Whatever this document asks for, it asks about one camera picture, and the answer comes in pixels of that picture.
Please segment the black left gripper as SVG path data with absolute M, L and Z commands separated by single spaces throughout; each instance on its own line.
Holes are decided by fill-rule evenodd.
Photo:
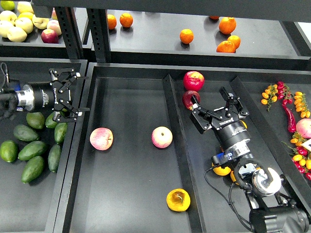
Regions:
M 72 106 L 70 87 L 76 80 L 87 80 L 73 67 L 49 69 L 52 81 L 29 83 L 31 103 L 29 111 L 54 110 L 53 121 L 57 123 L 76 122 L 90 108 Z

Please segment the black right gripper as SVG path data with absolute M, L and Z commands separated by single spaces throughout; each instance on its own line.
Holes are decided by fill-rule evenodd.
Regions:
M 224 87 L 221 87 L 219 92 L 226 101 L 226 105 L 220 110 L 220 114 L 202 108 L 197 97 L 191 96 L 190 119 L 192 123 L 200 134 L 212 128 L 224 150 L 228 150 L 240 142 L 247 144 L 251 136 L 240 120 L 249 116 L 248 109 L 243 107 L 240 97 L 228 93 Z M 212 122 L 213 119 L 220 121 L 220 123 Z

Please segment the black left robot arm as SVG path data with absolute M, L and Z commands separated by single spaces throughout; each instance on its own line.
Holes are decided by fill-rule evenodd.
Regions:
M 87 80 L 74 68 L 52 68 L 51 80 L 29 82 L 20 87 L 19 81 L 9 79 L 7 64 L 2 62 L 0 70 L 3 81 L 0 83 L 0 106 L 5 109 L 1 120 L 10 118 L 18 111 L 53 110 L 52 120 L 57 123 L 76 122 L 89 108 L 72 105 L 70 87 L 77 80 Z

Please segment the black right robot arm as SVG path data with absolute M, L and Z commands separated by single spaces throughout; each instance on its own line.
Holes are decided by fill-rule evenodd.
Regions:
M 306 233 L 311 225 L 310 212 L 294 197 L 284 175 L 257 160 L 248 142 L 250 134 L 242 119 L 249 115 L 239 97 L 219 90 L 226 101 L 224 107 L 203 108 L 197 96 L 190 94 L 190 119 L 199 133 L 211 129 L 222 152 L 211 159 L 211 169 L 230 168 L 235 180 L 231 186 L 243 190 L 250 207 L 249 219 L 244 219 L 234 206 L 231 193 L 225 198 L 240 223 L 252 233 Z

